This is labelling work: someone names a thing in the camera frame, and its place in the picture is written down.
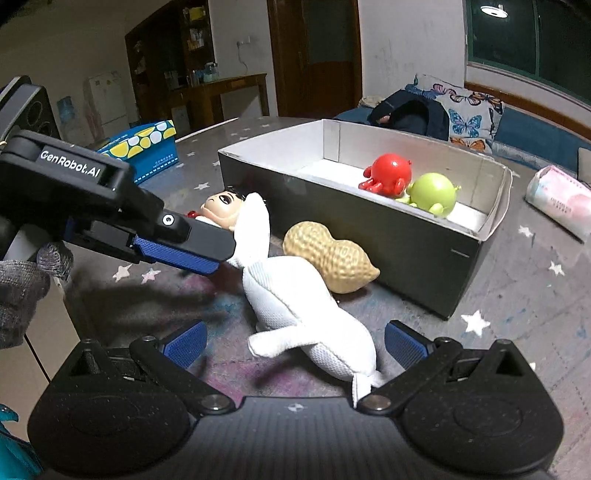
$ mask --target wooden table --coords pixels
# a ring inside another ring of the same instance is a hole
[[[257,73],[255,75],[220,79],[215,82],[202,83],[195,87],[179,89],[171,92],[168,106],[170,109],[186,106],[191,129],[198,130],[218,124],[224,120],[222,99],[220,97],[223,93],[256,86],[259,90],[262,114],[269,116],[266,77],[266,73]]]

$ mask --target white refrigerator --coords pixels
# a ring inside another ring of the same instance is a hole
[[[86,79],[83,91],[85,115],[95,141],[113,137],[129,129],[118,72],[102,73]]]

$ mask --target tissue package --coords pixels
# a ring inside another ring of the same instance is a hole
[[[591,233],[591,190],[555,166],[531,179],[525,199],[586,242]]]

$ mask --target speaker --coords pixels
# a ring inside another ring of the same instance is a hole
[[[47,91],[26,75],[14,77],[0,93],[0,141],[19,130],[61,139]]]

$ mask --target gray glove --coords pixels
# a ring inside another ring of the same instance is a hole
[[[0,261],[0,349],[22,344],[37,302],[49,292],[51,276],[65,280],[73,262],[62,242],[37,252],[37,263]]]

